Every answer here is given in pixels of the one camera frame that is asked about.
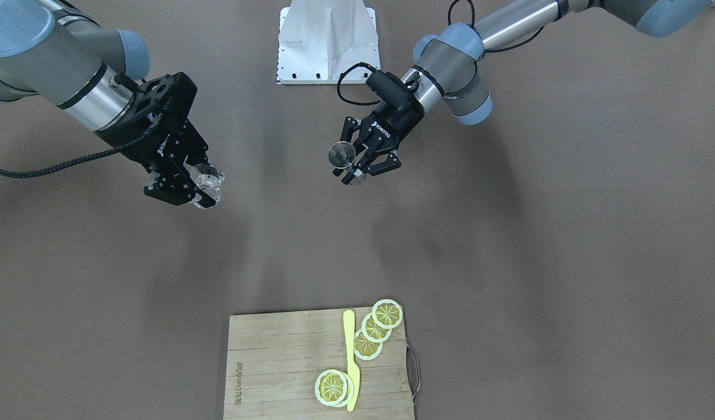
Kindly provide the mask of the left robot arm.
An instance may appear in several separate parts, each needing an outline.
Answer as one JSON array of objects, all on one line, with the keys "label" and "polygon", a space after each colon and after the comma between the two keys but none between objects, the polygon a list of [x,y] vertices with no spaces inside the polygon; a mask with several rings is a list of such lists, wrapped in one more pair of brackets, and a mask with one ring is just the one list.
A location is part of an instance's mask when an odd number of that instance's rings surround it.
[{"label": "left robot arm", "polygon": [[449,22],[440,34],[422,37],[413,49],[413,64],[397,76],[367,63],[366,85],[378,96],[362,119],[346,117],[341,138],[328,152],[333,175],[344,184],[398,169],[398,147],[435,104],[448,104],[464,125],[482,122],[492,111],[490,90],[478,62],[488,55],[515,50],[542,29],[570,13],[601,8],[638,32],[665,37],[686,26],[715,1],[514,1],[470,22]]}]

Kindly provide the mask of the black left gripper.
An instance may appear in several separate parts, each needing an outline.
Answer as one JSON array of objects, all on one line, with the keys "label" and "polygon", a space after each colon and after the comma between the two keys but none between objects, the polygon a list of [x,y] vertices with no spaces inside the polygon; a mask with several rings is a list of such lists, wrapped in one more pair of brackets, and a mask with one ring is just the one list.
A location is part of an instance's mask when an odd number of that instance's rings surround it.
[{"label": "black left gripper", "polygon": [[363,118],[361,123],[355,118],[346,117],[339,141],[346,141],[354,146],[352,139],[360,128],[360,143],[365,144],[370,153],[389,153],[379,162],[363,162],[364,159],[354,162],[346,168],[341,183],[362,186],[369,176],[378,176],[402,167],[394,149],[397,149],[398,144],[421,122],[424,115],[424,107],[413,97],[403,99],[399,106],[381,100],[376,109]]}]

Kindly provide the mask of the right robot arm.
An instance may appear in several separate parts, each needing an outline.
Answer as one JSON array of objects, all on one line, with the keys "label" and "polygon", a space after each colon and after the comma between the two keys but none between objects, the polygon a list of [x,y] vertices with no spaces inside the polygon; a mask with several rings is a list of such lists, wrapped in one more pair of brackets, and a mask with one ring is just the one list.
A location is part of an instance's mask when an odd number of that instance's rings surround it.
[{"label": "right robot arm", "polygon": [[197,86],[182,72],[147,80],[149,67],[138,34],[105,29],[69,2],[0,1],[0,103],[40,95],[110,146],[0,175],[45,176],[120,153],[149,173],[147,196],[215,207],[225,176],[188,118]]}]

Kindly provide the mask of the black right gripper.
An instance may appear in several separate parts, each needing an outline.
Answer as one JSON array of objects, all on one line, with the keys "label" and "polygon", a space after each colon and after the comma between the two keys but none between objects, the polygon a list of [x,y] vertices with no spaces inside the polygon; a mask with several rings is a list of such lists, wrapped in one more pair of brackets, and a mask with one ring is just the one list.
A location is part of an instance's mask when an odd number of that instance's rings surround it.
[{"label": "black right gripper", "polygon": [[[96,135],[147,169],[146,196],[176,207],[198,201],[200,189],[187,167],[208,164],[209,146],[188,119],[197,95],[195,83],[184,72],[141,85],[123,73],[114,80],[129,88],[132,98],[123,115]],[[157,170],[171,171],[162,174]]]}]

